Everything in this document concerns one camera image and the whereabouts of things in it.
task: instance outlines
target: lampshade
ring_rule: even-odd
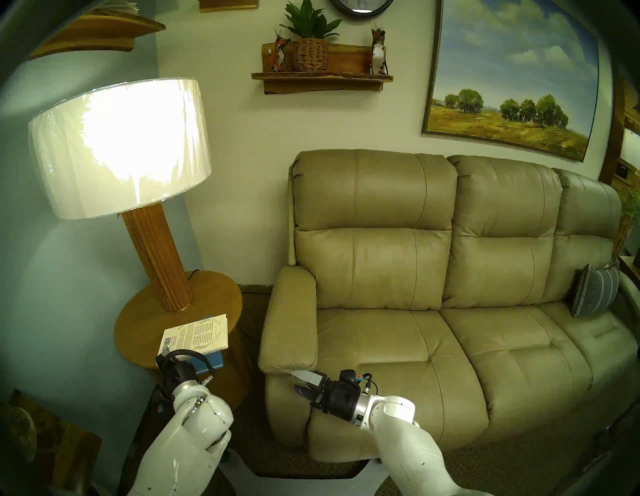
[[[630,129],[625,128],[620,158],[633,167],[640,168],[640,136]]]
[[[195,79],[150,79],[100,88],[29,123],[55,214],[92,218],[178,195],[211,174]]]

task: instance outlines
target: gray striped pillow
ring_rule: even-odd
[[[588,264],[580,274],[571,315],[584,317],[607,310],[618,293],[619,282],[618,267],[597,270]]]

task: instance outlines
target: painted sky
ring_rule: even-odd
[[[548,0],[443,0],[433,98],[477,90],[484,106],[551,93],[567,128],[591,133],[598,93],[594,36]]]

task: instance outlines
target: leather recliner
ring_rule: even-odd
[[[550,422],[636,360],[613,312],[576,319],[566,302],[587,263],[611,259],[621,207],[605,184],[489,157],[318,150],[291,166],[289,200],[259,366],[276,438],[316,460],[378,453],[312,410],[291,370],[371,372],[448,451]],[[635,331],[640,293],[621,278],[613,307]]]

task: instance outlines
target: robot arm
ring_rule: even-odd
[[[198,382],[191,364],[162,355],[156,362],[175,415],[142,458],[129,496],[200,495],[231,439],[234,417],[224,400]]]
[[[340,372],[332,381],[315,371],[294,371],[308,387],[294,386],[311,405],[369,431],[382,463],[404,496],[485,495],[463,489],[450,477],[442,451],[431,435],[413,420],[415,405],[399,396],[369,395],[371,375]],[[361,381],[366,380],[364,391]]]

